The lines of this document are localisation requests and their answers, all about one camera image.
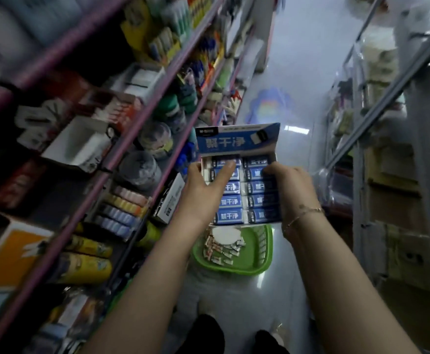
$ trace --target forearm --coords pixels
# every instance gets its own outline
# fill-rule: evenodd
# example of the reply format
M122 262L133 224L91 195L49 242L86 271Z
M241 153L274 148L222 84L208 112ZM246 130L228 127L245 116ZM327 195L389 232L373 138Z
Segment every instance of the forearm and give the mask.
M296 225L290 240L326 351L419 353L328 220L310 213Z
M159 353L197 237L190 232L181 220L171 222L84 354Z

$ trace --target green plastic basket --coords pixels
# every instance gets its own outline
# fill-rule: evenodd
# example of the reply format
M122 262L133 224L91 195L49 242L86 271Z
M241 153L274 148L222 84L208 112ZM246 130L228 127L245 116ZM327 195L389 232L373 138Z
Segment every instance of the green plastic basket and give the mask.
M233 256L233 265L219 266L207 260L203 255L206 237L200 236L192 248L192 256L202 266L213 271L231 272L245 276L256 276L266 271L272 262L272 227L271 225L250 226L242 228L246 246L240 256ZM214 254L227 259L222 254Z

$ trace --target gold bracelet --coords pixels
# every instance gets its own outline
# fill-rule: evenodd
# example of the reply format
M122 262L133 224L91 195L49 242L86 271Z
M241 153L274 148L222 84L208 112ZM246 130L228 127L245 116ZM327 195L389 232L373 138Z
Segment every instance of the gold bracelet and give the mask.
M286 232L290 226L292 226L293 224L295 224L298 220L300 220L300 218L306 214L309 214L311 212L320 212L322 214L325 213L325 211L323 210L323 208L319 207L319 208L310 208L310 207L306 207L305 205L300 205L299 206L301 209L303 209L303 211L301 212L300 215L298 215L295 219L293 219L292 221L289 222L289 224L287 226L285 226L282 229L282 232Z

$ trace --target tiled floor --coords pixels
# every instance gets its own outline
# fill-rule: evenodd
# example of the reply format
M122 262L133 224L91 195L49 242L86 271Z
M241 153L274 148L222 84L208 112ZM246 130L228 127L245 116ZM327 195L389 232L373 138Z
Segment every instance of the tiled floor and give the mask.
M326 93L362 24L350 12L349 1L287 0L286 10L276 18L268 66L254 76L245 95L238 124L262 89L278 87L292 98L293 112L262 119L282 123L276 150L284 164L314 172L323 162ZM257 277L218 274L190 263L164 353L174 353L182 343L201 295L213 302L227 354L249 353L255 332L269 329L274 320L289 327L290 353L319 351L295 256L279 226L274 226L272 264Z

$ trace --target shoe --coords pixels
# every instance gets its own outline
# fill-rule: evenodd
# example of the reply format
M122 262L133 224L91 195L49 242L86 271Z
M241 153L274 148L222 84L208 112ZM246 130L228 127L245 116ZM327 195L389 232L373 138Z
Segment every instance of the shoe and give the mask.
M214 312L215 311L213 309L212 303L207 300L207 298L202 297L199 299L199 303L197 304L198 315L206 314L211 316L212 318L215 318Z
M269 333L274 337L274 339L277 341L277 344L280 346L286 348L289 344L289 330L281 322L275 321L272 324Z

